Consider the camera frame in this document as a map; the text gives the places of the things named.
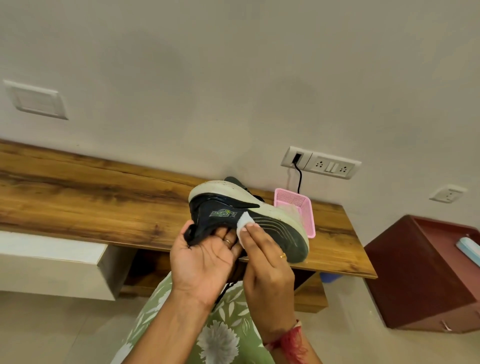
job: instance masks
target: sneaker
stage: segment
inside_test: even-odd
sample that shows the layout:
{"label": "sneaker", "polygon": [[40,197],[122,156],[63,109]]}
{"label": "sneaker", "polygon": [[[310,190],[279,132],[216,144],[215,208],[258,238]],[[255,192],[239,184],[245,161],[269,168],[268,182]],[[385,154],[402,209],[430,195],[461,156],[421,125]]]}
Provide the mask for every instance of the sneaker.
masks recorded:
{"label": "sneaker", "polygon": [[259,201],[248,191],[228,181],[208,181],[196,186],[188,197],[194,224],[185,232],[189,246],[196,245],[221,226],[237,228],[245,211],[287,255],[289,263],[305,260],[308,237],[299,221],[282,209]]}

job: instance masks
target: floor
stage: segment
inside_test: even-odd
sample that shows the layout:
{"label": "floor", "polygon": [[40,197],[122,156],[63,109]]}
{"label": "floor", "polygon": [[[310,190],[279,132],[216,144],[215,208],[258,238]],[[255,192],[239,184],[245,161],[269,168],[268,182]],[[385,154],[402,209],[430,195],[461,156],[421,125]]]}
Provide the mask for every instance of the floor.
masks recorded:
{"label": "floor", "polygon": [[[326,284],[330,307],[298,313],[325,364],[479,363],[480,332],[386,329],[362,279]],[[0,363],[107,364],[146,299],[94,301],[0,292]]]}

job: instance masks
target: right hand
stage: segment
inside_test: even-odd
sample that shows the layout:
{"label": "right hand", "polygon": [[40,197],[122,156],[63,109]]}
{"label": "right hand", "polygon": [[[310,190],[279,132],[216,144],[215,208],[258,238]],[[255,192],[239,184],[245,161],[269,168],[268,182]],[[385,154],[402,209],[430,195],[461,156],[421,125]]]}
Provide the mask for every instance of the right hand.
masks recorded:
{"label": "right hand", "polygon": [[258,224],[240,231],[248,264],[243,277],[250,316],[264,343],[279,339],[295,326],[295,275],[282,249]]}

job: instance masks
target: light switch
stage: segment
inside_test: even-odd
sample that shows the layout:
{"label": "light switch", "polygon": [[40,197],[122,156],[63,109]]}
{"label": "light switch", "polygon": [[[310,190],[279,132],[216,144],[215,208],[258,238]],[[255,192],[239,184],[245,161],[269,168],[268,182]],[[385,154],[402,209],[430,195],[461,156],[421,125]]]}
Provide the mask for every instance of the light switch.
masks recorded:
{"label": "light switch", "polygon": [[67,120],[58,91],[6,80],[3,82],[18,110]]}

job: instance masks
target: blue container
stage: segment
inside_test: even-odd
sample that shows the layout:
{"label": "blue container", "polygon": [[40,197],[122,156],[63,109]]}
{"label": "blue container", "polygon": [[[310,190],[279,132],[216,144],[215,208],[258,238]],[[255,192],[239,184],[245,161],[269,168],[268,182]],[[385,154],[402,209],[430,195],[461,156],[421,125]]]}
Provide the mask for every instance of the blue container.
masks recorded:
{"label": "blue container", "polygon": [[333,281],[343,277],[341,274],[334,274],[334,273],[320,273],[320,278],[322,279],[322,283],[332,283]]}

